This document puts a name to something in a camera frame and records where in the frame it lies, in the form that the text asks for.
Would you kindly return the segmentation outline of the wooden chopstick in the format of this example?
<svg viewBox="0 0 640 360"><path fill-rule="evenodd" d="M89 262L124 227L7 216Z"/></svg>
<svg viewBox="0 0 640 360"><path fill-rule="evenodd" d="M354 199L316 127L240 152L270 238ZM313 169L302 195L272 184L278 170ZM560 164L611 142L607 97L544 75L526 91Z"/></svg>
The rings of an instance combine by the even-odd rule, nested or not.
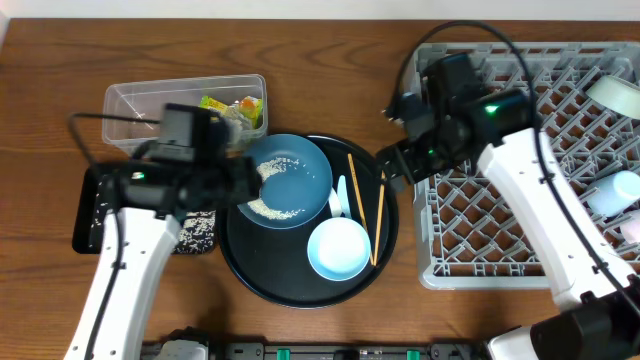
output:
<svg viewBox="0 0 640 360"><path fill-rule="evenodd" d="M360 191L360 184L359 184L358 174L357 174L357 170L356 170L356 166L355 166L355 160L354 160L354 157L353 157L352 153L348 153L347 154L347 159L348 159L348 162L349 162L349 167L350 167L350 172L351 172L351 177L352 177L352 181L353 181L353 187L354 187L354 192L355 192L355 195L356 195L356 202L357 202L357 206L358 206L358 211L359 211L361 223L362 223L363 228L365 229L365 232L368 234L368 225L367 225L366 213L364 211L364 206L363 206L363 202L362 202L362 196L361 196L361 191Z"/></svg>
<svg viewBox="0 0 640 360"><path fill-rule="evenodd" d="M379 258L378 254L379 254L379 244L380 244L380 236L381 236L382 215L383 215L383 208L384 208L385 182L386 182L385 172L381 171L381 183L379 187L379 199L378 199L377 217L376 217L375 242L374 242L374 248L372 253L374 267L377 267L378 258Z"/></svg>

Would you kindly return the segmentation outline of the yellow green snack wrapper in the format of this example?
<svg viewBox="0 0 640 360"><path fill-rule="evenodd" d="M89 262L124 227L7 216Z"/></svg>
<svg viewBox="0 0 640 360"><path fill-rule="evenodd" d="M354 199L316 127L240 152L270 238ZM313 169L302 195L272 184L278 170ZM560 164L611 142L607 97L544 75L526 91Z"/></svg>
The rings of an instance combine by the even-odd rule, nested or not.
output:
<svg viewBox="0 0 640 360"><path fill-rule="evenodd" d="M200 100L201 108L215 111L222 115L233 127L244 130L256 130L261 126L263 100L246 96L227 105L209 96Z"/></svg>

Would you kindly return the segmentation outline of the dark blue plate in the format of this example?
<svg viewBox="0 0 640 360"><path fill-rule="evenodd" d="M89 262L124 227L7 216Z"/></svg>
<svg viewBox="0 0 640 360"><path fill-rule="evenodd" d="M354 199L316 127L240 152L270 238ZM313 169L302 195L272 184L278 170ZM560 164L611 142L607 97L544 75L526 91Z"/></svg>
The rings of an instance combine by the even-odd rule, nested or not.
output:
<svg viewBox="0 0 640 360"><path fill-rule="evenodd" d="M277 157L298 160L297 169L289 167L285 173L269 177L262 182L260 195L272 209L303 212L287 220L268 220L254 213L247 205L239 211L253 223L275 230L301 226L316 217L328 202L333 187L333 173L327 156L309 139L292 134L266 136L255 142L245 152L257 166Z"/></svg>

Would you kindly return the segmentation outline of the light blue rice bowl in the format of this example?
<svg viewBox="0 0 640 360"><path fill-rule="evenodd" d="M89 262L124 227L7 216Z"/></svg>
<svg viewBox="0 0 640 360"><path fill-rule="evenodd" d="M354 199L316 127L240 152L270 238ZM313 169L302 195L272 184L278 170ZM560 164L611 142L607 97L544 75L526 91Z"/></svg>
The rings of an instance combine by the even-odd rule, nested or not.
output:
<svg viewBox="0 0 640 360"><path fill-rule="evenodd" d="M355 278L370 263L371 242L363 226L344 217L320 223L307 243L307 258L320 277L342 282Z"/></svg>

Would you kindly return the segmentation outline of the small light blue cup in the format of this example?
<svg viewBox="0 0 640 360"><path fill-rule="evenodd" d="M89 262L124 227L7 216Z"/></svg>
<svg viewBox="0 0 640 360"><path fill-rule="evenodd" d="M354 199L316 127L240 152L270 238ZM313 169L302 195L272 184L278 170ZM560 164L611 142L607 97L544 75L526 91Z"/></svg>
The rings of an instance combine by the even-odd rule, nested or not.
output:
<svg viewBox="0 0 640 360"><path fill-rule="evenodd" d="M588 189L596 189L587 199L593 213L616 216L639 200L639 176L628 170L619 171L595 181Z"/></svg>

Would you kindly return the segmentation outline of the white plastic spoon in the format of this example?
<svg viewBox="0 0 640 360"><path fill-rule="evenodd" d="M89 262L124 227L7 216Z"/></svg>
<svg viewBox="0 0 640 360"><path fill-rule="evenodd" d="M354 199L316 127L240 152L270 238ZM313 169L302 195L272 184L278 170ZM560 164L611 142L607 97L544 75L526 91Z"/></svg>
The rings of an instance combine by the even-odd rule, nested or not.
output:
<svg viewBox="0 0 640 360"><path fill-rule="evenodd" d="M343 214L339 197L334 189L330 191L328 203L332 217L340 217Z"/></svg>

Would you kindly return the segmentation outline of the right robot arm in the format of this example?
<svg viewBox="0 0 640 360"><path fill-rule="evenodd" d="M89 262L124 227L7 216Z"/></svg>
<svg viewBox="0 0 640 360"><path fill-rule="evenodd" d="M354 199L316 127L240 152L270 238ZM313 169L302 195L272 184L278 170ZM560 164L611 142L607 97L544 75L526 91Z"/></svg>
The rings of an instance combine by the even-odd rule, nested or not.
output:
<svg viewBox="0 0 640 360"><path fill-rule="evenodd" d="M639 352L639 279L592 222L560 170L531 92L491 92L464 54L396 90L386 115L406 138L378 153L400 189L466 160L499 192L541 262L558 314L498 335L492 359L627 359Z"/></svg>

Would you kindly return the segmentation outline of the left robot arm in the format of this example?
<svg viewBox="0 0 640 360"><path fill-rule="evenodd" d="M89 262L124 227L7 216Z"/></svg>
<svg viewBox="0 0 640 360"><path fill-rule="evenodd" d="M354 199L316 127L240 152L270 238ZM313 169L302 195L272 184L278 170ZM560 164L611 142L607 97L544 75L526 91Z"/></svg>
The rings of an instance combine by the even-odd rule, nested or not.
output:
<svg viewBox="0 0 640 360"><path fill-rule="evenodd" d="M255 162L230 157L231 129L217 110L165 105L160 136L105 170L78 129L69 132L108 205L95 275L68 359L137 359L164 268L188 214L219 211L258 198Z"/></svg>

